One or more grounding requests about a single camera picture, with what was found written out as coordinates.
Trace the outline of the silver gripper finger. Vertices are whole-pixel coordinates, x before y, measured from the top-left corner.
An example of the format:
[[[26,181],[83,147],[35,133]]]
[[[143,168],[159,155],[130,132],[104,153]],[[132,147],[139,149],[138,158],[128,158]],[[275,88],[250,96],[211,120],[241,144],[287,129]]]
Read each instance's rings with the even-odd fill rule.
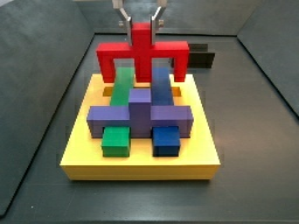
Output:
[[[152,44],[155,44],[155,34],[159,31],[159,28],[164,26],[164,21],[162,20],[162,16],[164,14],[164,10],[167,7],[167,0],[156,0],[158,8],[151,16],[151,40]]]
[[[124,9],[124,0],[112,0],[114,10],[120,17],[119,26],[126,29],[127,34],[127,42],[132,45],[132,18],[128,16],[127,11]]]

